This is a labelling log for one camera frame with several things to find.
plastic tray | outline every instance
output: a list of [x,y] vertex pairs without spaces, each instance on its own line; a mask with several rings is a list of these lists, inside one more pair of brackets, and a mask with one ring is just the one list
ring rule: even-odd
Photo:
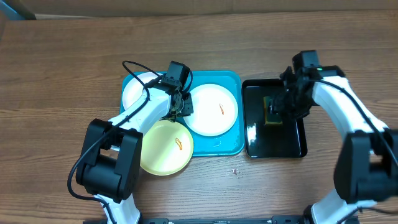
[[[126,85],[134,77],[128,75],[122,86],[122,93]],[[228,70],[220,71],[193,71],[193,81],[191,90],[203,84],[217,84],[228,89],[235,97],[238,103],[238,118],[232,128],[215,137],[206,137],[193,132],[183,118],[177,119],[177,122],[183,124],[191,132],[193,138],[193,156],[232,156],[242,151],[244,147],[244,121],[243,121],[243,103],[242,87],[239,75]],[[122,101],[120,102],[120,113],[124,112]]]
[[307,155],[302,118],[282,118],[282,126],[265,124],[263,98],[283,91],[282,80],[246,80],[242,88],[248,155],[252,158],[301,158]]

white plate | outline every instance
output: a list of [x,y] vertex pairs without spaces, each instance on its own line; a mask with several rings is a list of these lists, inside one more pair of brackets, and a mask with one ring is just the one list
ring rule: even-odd
[[191,92],[193,113],[184,117],[192,131],[203,136],[217,136],[227,132],[238,117],[238,104],[226,88],[205,84]]
[[[149,81],[157,78],[152,72],[146,72],[138,75],[143,83],[148,83]],[[138,82],[136,78],[129,81],[123,90],[122,103],[125,110],[127,110],[133,103],[135,103],[142,95],[144,87]]]

wire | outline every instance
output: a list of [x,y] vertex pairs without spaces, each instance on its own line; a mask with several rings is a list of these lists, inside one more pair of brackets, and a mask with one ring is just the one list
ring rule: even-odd
[[369,210],[369,211],[374,211],[380,214],[385,214],[385,215],[398,215],[398,211],[386,211],[386,210],[382,210],[379,208],[371,208],[371,207],[358,207],[355,210],[353,210],[352,212],[350,212],[348,215],[346,215],[344,218],[342,218],[341,220],[337,221],[336,224],[342,224],[343,222],[349,220],[350,218],[352,218],[357,212],[363,213],[363,210]]
[[132,61],[123,61],[123,62],[122,62],[123,67],[124,67],[132,76],[134,76],[134,78],[138,79],[139,81],[140,81],[140,79],[137,78],[136,75],[133,75],[133,73],[130,71],[130,69],[127,68],[126,63],[131,63],[131,64],[133,64],[133,65],[138,65],[138,66],[140,66],[141,68],[144,68],[144,69],[146,69],[146,70],[152,72],[153,74],[159,76],[159,74],[158,74],[157,72],[153,71],[152,69],[148,68],[148,67],[145,66],[145,65],[141,65],[140,63],[132,62]]
[[337,90],[341,91],[342,93],[344,93],[354,104],[354,106],[356,107],[356,109],[358,110],[358,112],[361,114],[361,116],[363,117],[363,119],[366,121],[366,123],[369,125],[369,127],[371,127],[371,129],[377,134],[377,136],[380,138],[380,140],[382,141],[382,143],[385,145],[385,147],[387,148],[387,152],[388,154],[391,156],[391,159],[394,161],[395,165],[398,167],[398,161],[396,156],[394,155],[390,145],[388,144],[388,142],[386,141],[386,139],[384,139],[383,135],[380,133],[380,131],[377,129],[377,127],[375,127],[375,125],[372,123],[372,121],[368,118],[368,116],[366,116],[366,113],[362,110],[362,107],[359,105],[359,103],[354,99],[354,97],[347,92],[347,90],[345,90],[344,88],[335,85],[334,83],[331,82],[327,82],[324,80],[308,80],[310,82],[319,82],[319,83],[323,83],[326,84],[328,86],[332,86],[333,88],[336,88]]
[[102,198],[86,197],[86,196],[82,196],[82,195],[76,194],[76,193],[73,191],[73,189],[72,189],[72,177],[73,177],[73,174],[75,173],[75,171],[76,171],[76,169],[77,169],[79,163],[84,159],[84,157],[85,157],[95,146],[97,146],[97,145],[99,145],[99,144],[103,144],[103,143],[105,142],[105,140],[107,140],[107,138],[108,138],[108,136],[109,136],[110,134],[112,134],[115,130],[117,130],[122,124],[124,124],[125,122],[127,122],[128,120],[130,120],[130,119],[131,119],[135,114],[137,114],[137,113],[148,103],[148,101],[149,101],[149,90],[148,90],[148,87],[145,86],[144,82],[142,82],[141,79],[138,78],[136,74],[134,74],[129,68],[127,68],[126,63],[131,63],[131,64],[134,64],[134,65],[138,65],[138,66],[140,66],[140,67],[142,67],[142,68],[144,68],[144,69],[146,69],[146,70],[148,70],[148,71],[150,71],[150,72],[156,74],[156,75],[159,77],[159,75],[158,75],[156,72],[154,72],[153,70],[151,70],[150,68],[148,68],[148,67],[146,67],[146,66],[144,66],[144,65],[141,65],[141,64],[139,64],[139,63],[132,62],[132,61],[123,61],[123,62],[122,62],[123,67],[124,67],[135,79],[137,79],[137,81],[144,87],[144,89],[145,89],[145,91],[146,91],[146,93],[147,93],[147,97],[146,97],[145,101],[144,101],[135,111],[133,111],[133,112],[132,112],[131,114],[129,114],[128,116],[126,116],[122,121],[120,121],[118,124],[114,125],[109,131],[107,131],[105,134],[103,134],[96,142],[94,142],[94,144],[92,144],[92,145],[87,149],[87,151],[86,151],[83,155],[80,156],[80,158],[75,162],[75,165],[73,165],[72,169],[70,170],[69,176],[68,176],[68,182],[67,182],[68,191],[69,191],[69,193],[70,193],[72,196],[74,196],[75,198],[77,198],[77,199],[82,199],[82,200],[96,201],[96,202],[102,203],[103,206],[106,208],[106,211],[108,212],[109,218],[111,219],[111,222],[112,222],[113,224],[116,224],[116,221],[115,221],[114,218],[113,218],[113,214],[112,214],[112,211],[111,211],[111,209],[110,209],[110,207],[109,207],[109,204],[108,204],[105,200],[103,200]]

orange food item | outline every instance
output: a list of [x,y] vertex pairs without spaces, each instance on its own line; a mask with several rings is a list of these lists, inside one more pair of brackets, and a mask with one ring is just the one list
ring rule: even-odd
[[223,110],[223,105],[222,104],[220,104],[220,109],[221,109],[221,112],[222,112],[222,114],[224,115],[224,110]]
[[182,150],[182,143],[178,138],[175,138],[175,143],[179,146],[180,150]]

table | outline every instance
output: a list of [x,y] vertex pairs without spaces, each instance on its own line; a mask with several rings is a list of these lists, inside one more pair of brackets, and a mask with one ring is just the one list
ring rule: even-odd
[[[81,223],[104,217],[66,179],[94,118],[119,111],[123,60],[166,70],[233,70],[275,78],[301,50],[339,65],[363,103],[398,128],[398,11],[299,12],[7,22],[0,42],[0,222]],[[341,137],[320,108],[306,117],[303,159],[193,158],[168,177],[141,172],[144,217],[300,215],[333,187]],[[233,174],[233,169],[240,176]],[[83,194],[83,187],[73,184]],[[379,208],[398,209],[398,200]],[[364,212],[363,223],[397,217]]]

